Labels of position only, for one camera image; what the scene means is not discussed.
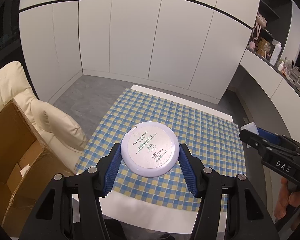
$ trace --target round white compact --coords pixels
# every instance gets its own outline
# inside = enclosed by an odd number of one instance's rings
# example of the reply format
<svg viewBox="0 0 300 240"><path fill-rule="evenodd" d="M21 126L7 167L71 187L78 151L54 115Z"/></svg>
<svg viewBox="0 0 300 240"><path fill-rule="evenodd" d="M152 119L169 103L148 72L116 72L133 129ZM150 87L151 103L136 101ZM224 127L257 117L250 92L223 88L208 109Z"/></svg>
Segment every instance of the round white compact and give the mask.
<svg viewBox="0 0 300 240"><path fill-rule="evenodd" d="M142 122L127 132L121 142L127 167L139 176L154 178L167 173L179 157L174 132L158 122Z"/></svg>

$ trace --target cream leather sofa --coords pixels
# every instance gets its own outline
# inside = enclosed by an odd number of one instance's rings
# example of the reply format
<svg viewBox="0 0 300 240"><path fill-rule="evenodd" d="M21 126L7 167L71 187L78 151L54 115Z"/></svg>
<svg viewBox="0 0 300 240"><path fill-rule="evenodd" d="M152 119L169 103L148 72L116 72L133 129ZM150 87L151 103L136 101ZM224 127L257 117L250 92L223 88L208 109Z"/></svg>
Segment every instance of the cream leather sofa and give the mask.
<svg viewBox="0 0 300 240"><path fill-rule="evenodd" d="M12 98L57 157L76 173L74 166L87 144L84 132L72 117L36 98L18 61L0 69L0 111Z"/></svg>

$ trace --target human hand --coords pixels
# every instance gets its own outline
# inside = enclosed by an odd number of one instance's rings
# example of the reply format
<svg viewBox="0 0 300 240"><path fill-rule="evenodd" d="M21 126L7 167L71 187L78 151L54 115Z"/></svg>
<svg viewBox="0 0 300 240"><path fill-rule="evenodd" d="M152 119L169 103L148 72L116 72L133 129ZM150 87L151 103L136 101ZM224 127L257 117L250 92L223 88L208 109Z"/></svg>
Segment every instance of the human hand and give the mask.
<svg viewBox="0 0 300 240"><path fill-rule="evenodd" d="M286 215L288 204L290 204L293 207L298 207L300 205L300 191L293 192L290 194L288 190L288 180L286 178L281 178L281 184L282 185L279 191L277 204L274 209L274 216L277 219L281 219ZM291 230L295 230L299 223L300 214L291 225Z"/></svg>

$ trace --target open cardboard box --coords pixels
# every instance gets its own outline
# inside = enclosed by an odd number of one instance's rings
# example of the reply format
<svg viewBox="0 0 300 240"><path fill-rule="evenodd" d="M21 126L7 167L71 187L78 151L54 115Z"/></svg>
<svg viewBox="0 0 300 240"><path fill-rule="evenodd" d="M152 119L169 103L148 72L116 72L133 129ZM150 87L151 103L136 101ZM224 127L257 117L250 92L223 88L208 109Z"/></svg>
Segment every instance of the open cardboard box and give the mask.
<svg viewBox="0 0 300 240"><path fill-rule="evenodd" d="M20 235L36 200L56 173L73 175L10 101L0 112L0 224L9 236Z"/></svg>

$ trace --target plaid fabric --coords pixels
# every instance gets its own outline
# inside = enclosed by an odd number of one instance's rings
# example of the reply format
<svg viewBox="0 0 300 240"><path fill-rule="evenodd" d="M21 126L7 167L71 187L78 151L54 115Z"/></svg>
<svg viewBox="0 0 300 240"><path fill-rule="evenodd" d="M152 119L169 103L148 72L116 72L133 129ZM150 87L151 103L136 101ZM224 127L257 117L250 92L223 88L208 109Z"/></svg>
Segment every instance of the plaid fabric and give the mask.
<svg viewBox="0 0 300 240"><path fill-rule="evenodd" d="M139 91L126 89L103 117L76 164L78 172L95 166L134 125L154 121L170 127L179 143L186 143L193 156L222 175L246 174L238 126L189 106ZM166 174L144 178L122 161L113 190L136 199L170 208L198 211L200 199L188 191L179 162ZM222 197L221 211L227 208Z"/></svg>

